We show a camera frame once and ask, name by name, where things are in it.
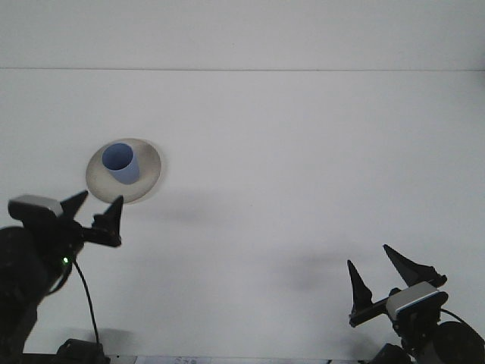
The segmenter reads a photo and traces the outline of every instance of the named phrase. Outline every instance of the black cable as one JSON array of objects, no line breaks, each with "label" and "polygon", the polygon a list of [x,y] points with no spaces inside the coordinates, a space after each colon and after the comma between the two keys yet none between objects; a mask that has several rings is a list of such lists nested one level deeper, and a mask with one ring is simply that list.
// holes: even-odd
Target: black cable
[{"label": "black cable", "polygon": [[453,312],[448,311],[447,309],[441,309],[441,312],[447,313],[448,315],[452,316],[454,319],[460,321],[463,325],[467,325],[478,337],[481,337],[463,318],[460,318],[458,315],[455,315]]},{"label": "black cable", "polygon": [[94,327],[94,335],[96,336],[96,343],[99,344],[98,326],[96,326],[96,320],[94,318],[94,311],[92,309],[92,301],[91,301],[91,295],[89,294],[89,290],[88,290],[88,284],[86,283],[86,279],[84,278],[84,275],[81,272],[81,268],[79,268],[75,260],[73,261],[73,264],[76,267],[76,270],[79,273],[79,276],[81,277],[81,281],[83,281],[84,290],[86,291],[86,295],[88,297],[89,311],[91,312],[91,320],[92,320],[92,326]]}]

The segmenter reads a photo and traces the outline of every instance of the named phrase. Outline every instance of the white wall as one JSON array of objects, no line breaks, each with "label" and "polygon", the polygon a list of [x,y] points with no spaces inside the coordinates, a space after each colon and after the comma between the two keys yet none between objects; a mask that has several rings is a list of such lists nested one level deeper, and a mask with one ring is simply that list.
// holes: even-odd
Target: white wall
[{"label": "white wall", "polygon": [[482,0],[0,2],[0,66],[483,70]]},{"label": "white wall", "polygon": [[[447,308],[485,333],[484,72],[5,69],[481,69],[485,3],[0,4],[2,226],[13,196],[86,188],[110,140],[168,160],[158,192],[125,206],[123,246],[80,254],[108,353],[371,357],[398,340],[384,317],[349,327],[346,260],[383,298],[404,286],[384,243],[447,274]],[[91,197],[79,219],[105,208]],[[26,350],[91,332],[73,275]]]}]

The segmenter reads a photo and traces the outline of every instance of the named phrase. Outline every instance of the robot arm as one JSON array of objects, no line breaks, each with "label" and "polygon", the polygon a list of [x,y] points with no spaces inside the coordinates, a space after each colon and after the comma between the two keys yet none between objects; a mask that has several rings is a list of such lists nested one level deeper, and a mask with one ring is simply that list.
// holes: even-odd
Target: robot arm
[{"label": "robot arm", "polygon": [[37,321],[37,306],[56,282],[54,290],[62,287],[85,242],[121,244],[123,197],[86,228],[74,216],[87,195],[83,191],[63,202],[23,195],[9,202],[11,217],[23,227],[0,230],[0,363],[18,361]]},{"label": "robot arm", "polygon": [[387,344],[371,364],[408,364],[408,355],[419,364],[484,364],[485,342],[475,330],[463,322],[438,324],[448,294],[437,288],[446,283],[446,276],[431,266],[414,263],[390,246],[384,245],[384,249],[408,288],[394,288],[376,303],[355,266],[347,262],[354,300],[350,325],[386,314],[402,339],[402,348]]}]

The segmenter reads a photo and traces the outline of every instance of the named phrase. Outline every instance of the blue cup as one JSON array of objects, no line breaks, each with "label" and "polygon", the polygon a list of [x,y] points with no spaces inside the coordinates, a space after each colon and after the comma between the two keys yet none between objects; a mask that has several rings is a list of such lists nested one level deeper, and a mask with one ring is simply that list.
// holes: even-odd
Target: blue cup
[{"label": "blue cup", "polygon": [[103,165],[122,184],[134,184],[139,179],[139,166],[131,146],[125,143],[111,144],[102,155]]}]

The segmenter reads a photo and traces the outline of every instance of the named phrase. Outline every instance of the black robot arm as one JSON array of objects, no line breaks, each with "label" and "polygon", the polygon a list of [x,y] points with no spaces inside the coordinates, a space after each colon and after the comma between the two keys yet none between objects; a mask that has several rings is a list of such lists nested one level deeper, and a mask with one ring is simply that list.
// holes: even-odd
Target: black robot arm
[{"label": "black robot arm", "polygon": [[387,344],[371,364],[407,364],[409,356],[418,364],[484,364],[485,342],[475,330],[463,322],[438,324],[448,294],[437,288],[446,283],[446,276],[432,266],[405,258],[390,246],[384,245],[384,249],[408,287],[393,288],[387,298],[376,303],[355,266],[347,262],[354,301],[350,325],[386,314],[401,337],[402,348]]},{"label": "black robot arm", "polygon": [[87,228],[74,220],[87,195],[83,191],[62,202],[23,195],[8,203],[11,217],[23,227],[0,230],[1,364],[18,361],[37,321],[37,306],[62,287],[84,243],[121,244],[123,197]]}]

